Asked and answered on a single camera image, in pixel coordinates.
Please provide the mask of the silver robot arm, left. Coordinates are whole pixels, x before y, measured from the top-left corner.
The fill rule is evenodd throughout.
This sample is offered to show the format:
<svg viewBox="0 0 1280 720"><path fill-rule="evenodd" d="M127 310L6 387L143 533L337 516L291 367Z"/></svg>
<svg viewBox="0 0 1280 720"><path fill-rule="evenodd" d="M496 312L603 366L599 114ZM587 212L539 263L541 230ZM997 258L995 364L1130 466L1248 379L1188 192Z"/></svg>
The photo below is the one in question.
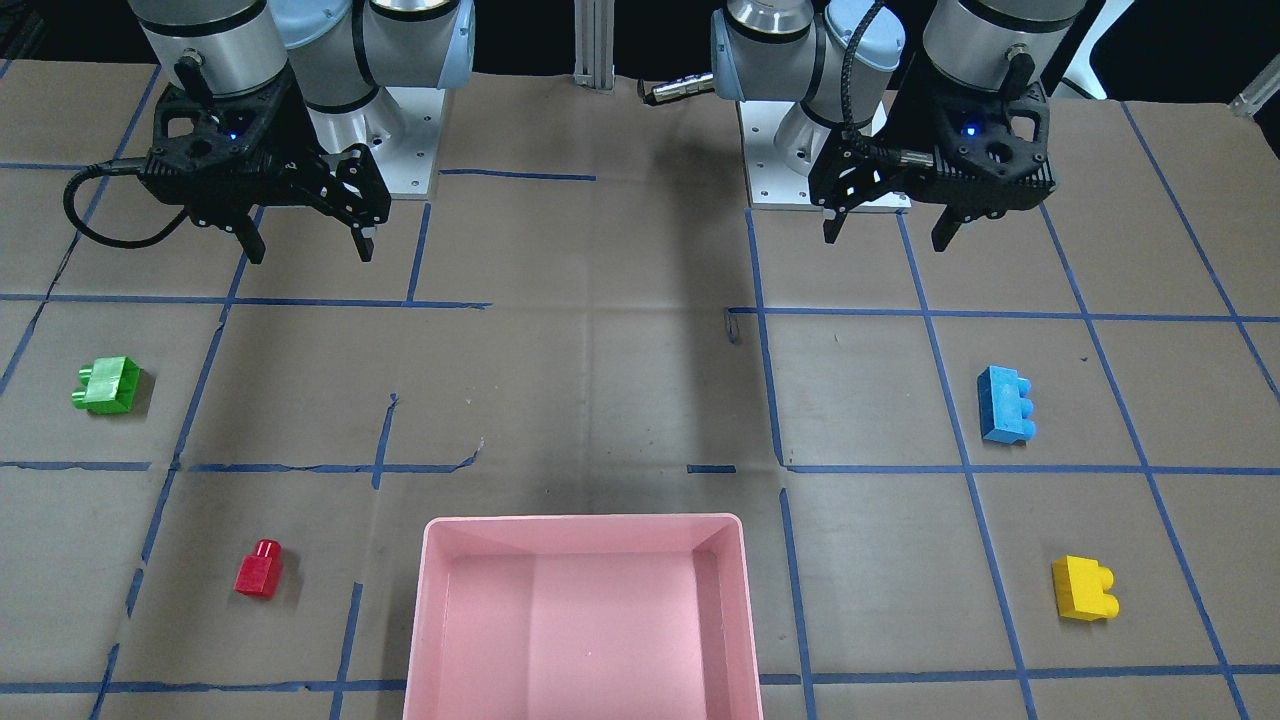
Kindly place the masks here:
<svg viewBox="0 0 1280 720"><path fill-rule="evenodd" d="M942 252L963 225L1056 190L1042 74L1084 6L937 1L909 47L884 1L727 1L710 19L714 91L791 102L826 129L801 173L827 243L855 209L904 193L941 208Z"/></svg>

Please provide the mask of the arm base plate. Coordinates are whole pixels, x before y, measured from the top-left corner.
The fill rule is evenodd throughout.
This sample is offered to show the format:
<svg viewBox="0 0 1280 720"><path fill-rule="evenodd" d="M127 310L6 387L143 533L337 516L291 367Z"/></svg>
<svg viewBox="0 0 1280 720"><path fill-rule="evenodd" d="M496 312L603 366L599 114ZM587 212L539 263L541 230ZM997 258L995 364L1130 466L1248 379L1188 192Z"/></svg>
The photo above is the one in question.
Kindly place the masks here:
<svg viewBox="0 0 1280 720"><path fill-rule="evenodd" d="M808 173L829 129L797 102L736 104L749 206L755 210L818 211Z"/></svg>
<svg viewBox="0 0 1280 720"><path fill-rule="evenodd" d="M442 88L383 88L378 96L385 129L374 150L393 199L431 197L449 92Z"/></svg>

